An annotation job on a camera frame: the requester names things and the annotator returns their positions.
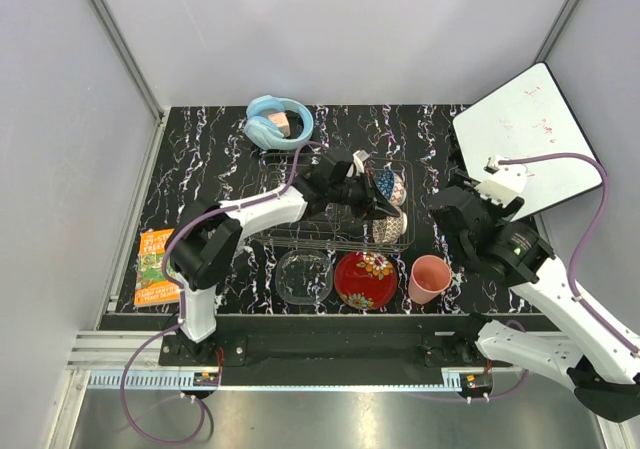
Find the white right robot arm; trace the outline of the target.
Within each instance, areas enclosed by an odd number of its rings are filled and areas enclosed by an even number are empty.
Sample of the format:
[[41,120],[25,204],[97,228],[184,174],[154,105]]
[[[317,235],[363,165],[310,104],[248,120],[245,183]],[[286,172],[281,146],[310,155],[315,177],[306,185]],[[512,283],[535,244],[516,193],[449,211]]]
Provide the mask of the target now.
[[520,366],[567,388],[606,420],[638,416],[638,336],[570,282],[564,263],[534,228],[511,219],[523,203],[516,198],[496,206],[462,184],[436,194],[429,212],[455,259],[528,301],[567,340],[552,342],[473,313],[432,354],[470,366],[482,359]]

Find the brown patterned bowl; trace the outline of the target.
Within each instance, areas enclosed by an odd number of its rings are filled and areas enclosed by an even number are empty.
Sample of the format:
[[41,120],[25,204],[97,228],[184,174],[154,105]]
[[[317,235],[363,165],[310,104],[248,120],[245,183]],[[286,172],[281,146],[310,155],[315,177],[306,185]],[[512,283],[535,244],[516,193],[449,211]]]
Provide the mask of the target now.
[[406,232],[408,227],[407,215],[402,212],[399,217],[387,217],[373,222],[373,240],[377,244],[391,244]]

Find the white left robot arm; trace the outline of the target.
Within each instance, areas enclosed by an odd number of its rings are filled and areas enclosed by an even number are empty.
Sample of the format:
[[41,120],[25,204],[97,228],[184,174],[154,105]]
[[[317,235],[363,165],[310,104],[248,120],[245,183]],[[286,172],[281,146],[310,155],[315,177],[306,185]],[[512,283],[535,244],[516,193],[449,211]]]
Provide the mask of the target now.
[[216,287],[241,243],[264,230],[296,223],[330,204],[350,208],[355,218],[384,220],[399,209],[366,172],[352,175],[350,162],[318,163],[273,190],[238,200],[196,200],[181,216],[165,245],[162,274],[179,290],[177,327],[184,334],[181,353],[196,365],[215,355]]

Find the red floral plate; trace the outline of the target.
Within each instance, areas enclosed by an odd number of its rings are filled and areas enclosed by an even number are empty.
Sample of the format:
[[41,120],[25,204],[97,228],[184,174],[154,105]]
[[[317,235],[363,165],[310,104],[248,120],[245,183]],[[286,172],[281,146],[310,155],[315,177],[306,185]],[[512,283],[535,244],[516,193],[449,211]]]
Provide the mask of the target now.
[[398,287],[398,275],[383,254],[351,252],[335,268],[334,287],[349,307],[372,311],[385,306],[393,298]]

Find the blue and red patterned bowl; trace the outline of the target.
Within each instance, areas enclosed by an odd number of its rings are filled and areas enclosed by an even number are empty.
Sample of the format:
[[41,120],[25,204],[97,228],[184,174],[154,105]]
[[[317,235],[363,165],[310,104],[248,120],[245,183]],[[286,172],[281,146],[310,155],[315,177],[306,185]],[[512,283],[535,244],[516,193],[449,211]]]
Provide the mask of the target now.
[[407,196],[402,178],[391,169],[386,169],[375,177],[375,183],[383,196],[395,207],[404,204]]

